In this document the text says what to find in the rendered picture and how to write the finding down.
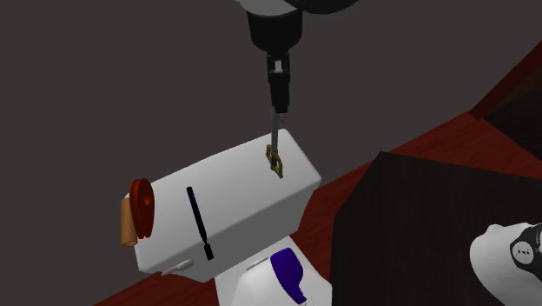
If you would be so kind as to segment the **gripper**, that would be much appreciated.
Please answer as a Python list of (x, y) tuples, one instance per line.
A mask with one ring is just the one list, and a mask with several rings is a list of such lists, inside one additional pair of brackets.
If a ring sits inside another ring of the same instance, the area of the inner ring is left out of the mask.
[(278, 16), (262, 16), (248, 12), (247, 17), (253, 44), (268, 53), (268, 83), (274, 113), (277, 113), (278, 103), (276, 78), (279, 73), (279, 60), (272, 55), (284, 53), (281, 59), (278, 113), (286, 114), (290, 104), (289, 84), (291, 80), (288, 51), (301, 40), (303, 12), (294, 10)]

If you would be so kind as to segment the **black thin brush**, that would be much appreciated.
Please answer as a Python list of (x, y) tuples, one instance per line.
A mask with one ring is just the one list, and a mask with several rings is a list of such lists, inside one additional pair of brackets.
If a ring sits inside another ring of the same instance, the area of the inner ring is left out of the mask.
[(204, 248), (204, 251), (205, 251), (206, 258), (207, 258), (208, 261), (211, 261), (215, 257), (214, 257), (213, 251), (212, 251), (212, 247), (208, 242), (207, 231), (206, 231), (204, 222), (202, 220), (202, 215), (201, 215), (201, 212), (199, 210), (198, 203), (197, 203), (196, 198), (195, 198), (194, 190), (193, 190), (193, 188), (191, 186), (188, 186), (186, 188), (186, 191), (187, 191), (187, 194), (188, 194), (188, 199), (189, 199), (189, 202), (190, 202), (191, 209), (193, 211), (193, 215), (194, 215), (194, 218), (195, 218), (195, 222), (196, 222), (196, 226), (197, 226), (199, 235), (200, 235), (200, 237), (201, 237), (201, 239), (203, 241), (203, 244), (204, 244), (203, 248)]

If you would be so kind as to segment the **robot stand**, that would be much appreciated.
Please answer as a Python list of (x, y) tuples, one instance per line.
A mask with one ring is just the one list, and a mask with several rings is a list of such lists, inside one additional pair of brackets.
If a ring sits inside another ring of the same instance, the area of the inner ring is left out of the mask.
[(542, 179), (381, 152), (334, 217), (332, 306), (503, 306), (471, 243), (540, 221)]

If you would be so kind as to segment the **white toilet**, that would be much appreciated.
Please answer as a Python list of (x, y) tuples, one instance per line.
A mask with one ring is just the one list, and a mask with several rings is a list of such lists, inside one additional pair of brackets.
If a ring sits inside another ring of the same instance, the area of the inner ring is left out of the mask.
[[(299, 306), (283, 290), (270, 257), (291, 248), (303, 268), (306, 306), (332, 306), (331, 284), (293, 241), (321, 176), (287, 130), (279, 131), (283, 178), (264, 155), (261, 136), (151, 182), (150, 238), (131, 248), (141, 272), (214, 281), (220, 306)], [(186, 188), (191, 186), (214, 259), (208, 261)]]

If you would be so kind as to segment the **dark blue bottle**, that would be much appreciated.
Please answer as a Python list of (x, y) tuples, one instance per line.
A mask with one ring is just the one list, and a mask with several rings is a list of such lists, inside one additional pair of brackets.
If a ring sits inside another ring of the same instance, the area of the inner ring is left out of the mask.
[(281, 249), (270, 257), (275, 276), (286, 294), (299, 306), (307, 305), (307, 298), (301, 290), (303, 268), (291, 248)]

